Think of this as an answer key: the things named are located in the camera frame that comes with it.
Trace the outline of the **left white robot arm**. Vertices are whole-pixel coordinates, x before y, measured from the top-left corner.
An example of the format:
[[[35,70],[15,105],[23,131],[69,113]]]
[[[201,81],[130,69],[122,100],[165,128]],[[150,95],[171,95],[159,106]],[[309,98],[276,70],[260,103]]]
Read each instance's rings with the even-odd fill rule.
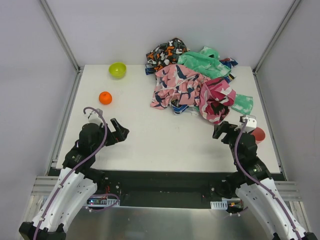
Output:
[[[25,240],[64,240],[75,216],[94,194],[107,195],[104,172],[92,168],[103,147],[126,140],[129,130],[112,118],[112,132],[104,122],[82,126],[78,140],[65,155],[58,180],[46,202],[30,222],[23,222],[19,233]]]

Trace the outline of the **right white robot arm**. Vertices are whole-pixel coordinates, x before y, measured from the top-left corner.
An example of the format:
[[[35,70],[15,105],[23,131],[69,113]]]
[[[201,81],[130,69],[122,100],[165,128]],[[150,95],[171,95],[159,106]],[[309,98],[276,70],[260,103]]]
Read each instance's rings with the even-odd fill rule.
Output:
[[[257,155],[258,146],[251,134],[257,125],[253,118],[242,117],[241,125],[227,121],[214,126],[212,137],[228,145],[236,172],[217,184],[214,191],[221,197],[240,198],[271,240],[315,240],[290,212],[281,197],[267,166]]]

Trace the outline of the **magenta camouflage cloth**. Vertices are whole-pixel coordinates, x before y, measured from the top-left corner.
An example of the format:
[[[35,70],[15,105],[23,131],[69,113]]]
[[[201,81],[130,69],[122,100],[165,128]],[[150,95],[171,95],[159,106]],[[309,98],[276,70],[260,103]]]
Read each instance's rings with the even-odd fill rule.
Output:
[[[236,91],[223,77],[206,81],[200,90],[199,112],[212,124],[219,124],[229,114]]]

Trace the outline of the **light pink camouflage cloth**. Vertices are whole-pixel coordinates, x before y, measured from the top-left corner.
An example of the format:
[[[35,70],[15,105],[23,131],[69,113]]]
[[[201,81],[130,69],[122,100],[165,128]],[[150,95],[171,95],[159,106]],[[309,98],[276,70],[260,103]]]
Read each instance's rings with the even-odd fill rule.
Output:
[[[178,106],[198,107],[200,91],[210,78],[181,65],[171,64],[155,73],[156,85],[150,106],[163,110],[176,102]]]

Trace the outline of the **green tie-dye cloth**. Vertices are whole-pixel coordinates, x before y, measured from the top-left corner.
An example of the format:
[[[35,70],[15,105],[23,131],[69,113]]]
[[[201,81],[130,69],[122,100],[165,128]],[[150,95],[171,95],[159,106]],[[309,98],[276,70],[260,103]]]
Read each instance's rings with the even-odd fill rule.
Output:
[[[238,62],[232,58],[220,60],[219,53],[206,46],[199,52],[183,53],[179,56],[177,63],[210,79],[222,77],[227,83],[236,78],[231,69],[238,65]]]

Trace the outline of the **black multicolour patterned cloth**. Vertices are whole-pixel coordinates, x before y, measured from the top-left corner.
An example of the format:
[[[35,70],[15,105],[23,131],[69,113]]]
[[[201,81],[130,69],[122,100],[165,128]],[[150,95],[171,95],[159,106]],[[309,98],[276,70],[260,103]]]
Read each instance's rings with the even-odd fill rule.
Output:
[[[145,71],[147,74],[154,74],[168,65],[176,64],[180,55],[188,51],[185,43],[177,37],[161,43],[146,54]]]

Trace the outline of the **red plastic cup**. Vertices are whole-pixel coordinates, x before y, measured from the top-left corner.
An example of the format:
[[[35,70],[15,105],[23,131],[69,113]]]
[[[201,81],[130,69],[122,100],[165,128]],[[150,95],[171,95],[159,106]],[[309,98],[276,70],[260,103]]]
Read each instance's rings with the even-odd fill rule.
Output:
[[[265,140],[266,138],[266,133],[263,129],[261,129],[260,127],[257,127],[255,130],[253,130],[250,133],[252,136],[254,136],[255,138],[255,143],[258,145],[259,143],[261,143],[262,141]]]

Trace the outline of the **orange fruit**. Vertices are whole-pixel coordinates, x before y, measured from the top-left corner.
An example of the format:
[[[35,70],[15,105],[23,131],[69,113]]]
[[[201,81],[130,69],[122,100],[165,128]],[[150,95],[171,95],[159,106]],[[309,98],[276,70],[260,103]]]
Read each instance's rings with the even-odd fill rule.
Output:
[[[98,100],[103,105],[109,105],[112,102],[113,97],[109,92],[103,91],[99,94]]]

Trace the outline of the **green plastic bowl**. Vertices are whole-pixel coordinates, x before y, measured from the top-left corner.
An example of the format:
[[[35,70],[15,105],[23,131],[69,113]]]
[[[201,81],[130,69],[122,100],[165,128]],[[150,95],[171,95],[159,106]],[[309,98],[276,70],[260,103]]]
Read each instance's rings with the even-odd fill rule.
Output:
[[[115,62],[108,68],[110,75],[116,79],[123,78],[127,72],[127,66],[122,62]]]

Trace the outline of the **black base frame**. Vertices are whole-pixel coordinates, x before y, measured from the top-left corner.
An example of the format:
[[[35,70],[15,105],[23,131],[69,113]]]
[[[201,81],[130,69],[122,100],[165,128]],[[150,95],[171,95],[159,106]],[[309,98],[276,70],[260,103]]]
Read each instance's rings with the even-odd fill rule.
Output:
[[[209,209],[211,202],[235,199],[229,172],[97,170],[97,194],[115,194],[122,207]]]

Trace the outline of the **left aluminium frame post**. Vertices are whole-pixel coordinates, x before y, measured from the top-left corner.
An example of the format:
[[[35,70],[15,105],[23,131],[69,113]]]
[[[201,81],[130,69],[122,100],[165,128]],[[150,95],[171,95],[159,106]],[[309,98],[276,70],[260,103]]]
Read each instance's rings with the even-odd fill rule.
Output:
[[[55,36],[57,37],[60,45],[62,46],[62,49],[64,50],[65,54],[67,55],[67,58],[69,59],[72,67],[74,68],[76,73],[79,73],[81,71],[81,66],[79,65],[78,61],[76,60],[75,55],[72,52],[72,49],[70,45],[67,42],[67,39],[65,38],[65,35],[62,32],[62,29],[59,26],[59,23],[51,10],[51,7],[49,6],[48,2],[46,0],[39,0],[39,4],[41,5],[49,24],[51,25]]]

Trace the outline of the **aluminium frame post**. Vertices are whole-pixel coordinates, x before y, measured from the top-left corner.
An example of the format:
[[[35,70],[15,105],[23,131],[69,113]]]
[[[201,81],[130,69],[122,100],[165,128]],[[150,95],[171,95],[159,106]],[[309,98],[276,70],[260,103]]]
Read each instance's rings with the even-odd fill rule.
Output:
[[[280,38],[281,34],[287,27],[289,21],[291,20],[291,18],[293,17],[293,15],[295,14],[295,12],[297,11],[298,7],[301,5],[302,2],[303,0],[293,0],[292,3],[290,4],[284,17],[280,21],[278,27],[276,28],[274,34],[272,35],[270,41],[268,42],[266,48],[264,49],[261,57],[259,58],[256,66],[253,68],[252,71],[254,76],[258,73],[258,71],[262,67],[266,57],[268,56],[268,54],[270,53],[270,51],[272,50],[272,48],[274,47],[278,39]]]
[[[81,66],[79,65],[78,61],[76,60],[75,55],[72,52],[72,49],[70,45],[67,42],[67,39],[65,38],[65,35],[62,32],[62,29],[59,26],[59,23],[51,10],[51,7],[49,6],[48,2],[46,0],[39,0],[39,4],[41,5],[49,24],[51,25],[55,36],[57,37],[60,45],[62,46],[62,49],[64,50],[65,54],[67,55],[67,58],[69,59],[72,67],[74,68],[76,73],[79,73],[81,71]]]

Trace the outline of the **right aluminium frame post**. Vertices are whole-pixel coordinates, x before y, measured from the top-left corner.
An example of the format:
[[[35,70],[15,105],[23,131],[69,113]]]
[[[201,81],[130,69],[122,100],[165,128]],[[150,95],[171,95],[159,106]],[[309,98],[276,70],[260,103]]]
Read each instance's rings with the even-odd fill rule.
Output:
[[[280,38],[281,34],[287,27],[289,21],[291,20],[291,18],[293,17],[293,15],[295,14],[295,12],[297,11],[298,7],[301,5],[302,2],[303,0],[293,0],[292,3],[290,4],[284,17],[280,21],[278,27],[276,28],[274,34],[272,35],[270,41],[268,42],[266,48],[264,49],[261,57],[259,58],[256,66],[253,68],[252,71],[254,76],[258,73],[258,71],[262,67],[266,57],[268,56],[268,54],[270,53],[270,51],[272,50],[272,48],[274,47],[278,39]]]

